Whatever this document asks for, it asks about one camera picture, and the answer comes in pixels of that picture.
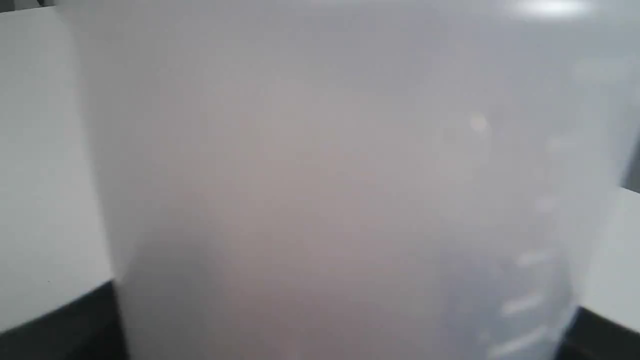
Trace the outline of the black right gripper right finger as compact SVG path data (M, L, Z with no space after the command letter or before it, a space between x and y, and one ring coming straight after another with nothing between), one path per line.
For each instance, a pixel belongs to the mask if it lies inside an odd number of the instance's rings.
M562 342L563 360L638 360L640 335L580 307Z

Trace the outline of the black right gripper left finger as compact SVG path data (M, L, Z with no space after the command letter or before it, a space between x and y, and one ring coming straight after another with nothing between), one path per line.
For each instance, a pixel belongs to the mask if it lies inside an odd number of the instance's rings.
M114 283L1 333L2 360L128 360Z

